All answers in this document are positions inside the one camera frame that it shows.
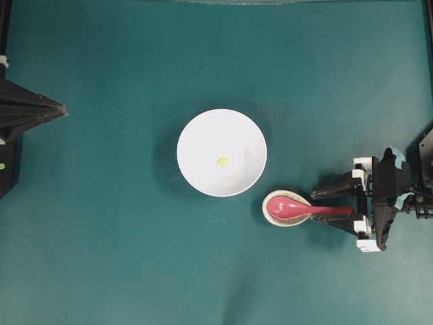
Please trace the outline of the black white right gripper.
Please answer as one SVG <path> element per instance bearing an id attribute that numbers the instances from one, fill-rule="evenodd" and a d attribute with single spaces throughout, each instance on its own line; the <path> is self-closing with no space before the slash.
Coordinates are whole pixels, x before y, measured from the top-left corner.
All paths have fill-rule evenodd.
<path id="1" fill-rule="evenodd" d="M 353 158 L 352 172 L 342 175 L 322 175 L 311 193 L 313 200 L 357 196 L 356 214 L 312 215 L 311 220 L 329 225 L 357 236 L 357 248 L 363 253 L 377 253 L 376 239 L 373 239 L 373 227 L 368 218 L 367 196 L 369 176 L 372 174 L 372 157 Z"/>

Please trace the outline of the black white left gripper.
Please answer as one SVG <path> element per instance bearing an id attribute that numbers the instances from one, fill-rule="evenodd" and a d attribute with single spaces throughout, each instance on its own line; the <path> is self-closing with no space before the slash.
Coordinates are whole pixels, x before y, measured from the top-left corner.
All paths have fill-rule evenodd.
<path id="1" fill-rule="evenodd" d="M 17 136 L 67 115 L 63 104 L 6 80 L 8 67 L 6 55 L 1 54 L 1 198 L 14 186 Z M 23 113 L 20 106 L 47 107 L 59 111 Z"/>

